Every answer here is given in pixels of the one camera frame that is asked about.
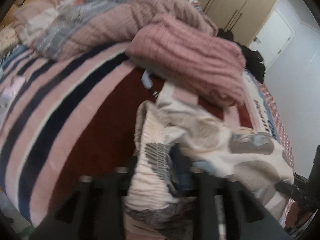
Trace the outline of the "cream bear print pants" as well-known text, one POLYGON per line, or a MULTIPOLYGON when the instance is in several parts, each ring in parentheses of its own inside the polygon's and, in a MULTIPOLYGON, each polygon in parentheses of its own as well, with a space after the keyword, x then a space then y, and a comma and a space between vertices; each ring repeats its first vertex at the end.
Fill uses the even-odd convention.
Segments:
POLYGON ((229 125, 166 82, 155 102, 138 107, 134 141, 138 159, 125 199, 127 239, 191 239, 194 200, 178 191, 178 169, 187 163, 242 182, 281 219, 289 199, 274 186, 292 182, 293 169, 270 134, 229 125))

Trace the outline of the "black clothing pile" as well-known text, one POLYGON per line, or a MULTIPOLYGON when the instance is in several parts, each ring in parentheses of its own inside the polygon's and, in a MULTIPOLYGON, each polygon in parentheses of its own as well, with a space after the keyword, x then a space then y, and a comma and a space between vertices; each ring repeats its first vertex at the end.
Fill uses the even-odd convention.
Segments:
MULTIPOLYGON (((217 37, 234 42, 234 35, 230 30, 224 31, 219 28, 217 37)), ((238 42, 236 44, 242 49, 242 53, 246 59, 245 69, 248 70, 257 81, 264 83, 266 67, 262 55, 257 50, 250 50, 238 42)))

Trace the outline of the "striped bed blanket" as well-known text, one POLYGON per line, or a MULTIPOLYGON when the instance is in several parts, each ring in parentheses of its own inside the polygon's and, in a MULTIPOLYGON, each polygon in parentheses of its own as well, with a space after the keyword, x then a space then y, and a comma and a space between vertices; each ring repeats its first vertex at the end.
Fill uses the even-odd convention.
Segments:
POLYGON ((188 92, 194 104, 221 121, 270 134, 252 114, 245 70, 244 104, 221 107, 153 65, 128 57, 129 45, 97 47, 61 62, 33 59, 19 68, 26 83, 1 131, 1 187, 34 226, 66 196, 78 176, 101 175, 136 154, 138 107, 155 102, 166 82, 188 92), (146 69, 151 90, 141 82, 146 69))

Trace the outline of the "light blue garment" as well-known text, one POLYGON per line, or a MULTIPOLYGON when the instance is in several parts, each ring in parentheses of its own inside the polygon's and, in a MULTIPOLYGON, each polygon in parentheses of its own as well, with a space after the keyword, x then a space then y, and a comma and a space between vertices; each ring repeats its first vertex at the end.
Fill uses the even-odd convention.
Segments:
POLYGON ((147 90, 151 90, 153 87, 153 81, 151 80, 150 73, 146 69, 141 77, 141 82, 147 90))

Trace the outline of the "folded pink blanket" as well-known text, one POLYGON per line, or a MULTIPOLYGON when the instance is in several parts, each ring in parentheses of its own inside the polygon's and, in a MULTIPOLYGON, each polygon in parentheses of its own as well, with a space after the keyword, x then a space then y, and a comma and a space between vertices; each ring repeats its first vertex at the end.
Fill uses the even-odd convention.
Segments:
POLYGON ((135 35, 125 54, 221 107, 244 104, 242 49, 169 14, 156 15, 135 35))

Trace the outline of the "white door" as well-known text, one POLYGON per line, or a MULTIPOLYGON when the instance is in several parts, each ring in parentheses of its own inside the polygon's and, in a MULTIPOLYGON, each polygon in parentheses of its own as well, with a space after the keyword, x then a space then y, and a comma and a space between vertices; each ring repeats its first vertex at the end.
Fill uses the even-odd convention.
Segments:
POLYGON ((248 46, 252 51, 258 51, 268 69, 288 42, 293 37, 293 30, 281 13, 274 9, 259 33, 248 46))

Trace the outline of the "pink patchwork quilt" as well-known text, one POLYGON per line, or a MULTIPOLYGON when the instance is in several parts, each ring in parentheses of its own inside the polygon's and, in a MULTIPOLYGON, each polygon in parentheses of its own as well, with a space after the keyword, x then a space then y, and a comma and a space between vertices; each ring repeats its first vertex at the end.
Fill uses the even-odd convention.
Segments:
POLYGON ((62 61, 101 44, 131 41, 157 14, 217 34, 217 26, 186 0, 36 0, 15 12, 21 42, 62 61))

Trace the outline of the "orange plush toy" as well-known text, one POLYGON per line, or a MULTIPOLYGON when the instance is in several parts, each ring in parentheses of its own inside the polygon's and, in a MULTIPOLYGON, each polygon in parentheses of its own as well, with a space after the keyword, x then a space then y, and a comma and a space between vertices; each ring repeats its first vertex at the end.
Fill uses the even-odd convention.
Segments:
POLYGON ((27 5, 28 3, 34 2, 35 0, 16 0, 11 6, 7 14, 4 16, 3 21, 1 22, 1 29, 11 24, 14 21, 14 13, 20 9, 21 6, 27 5))

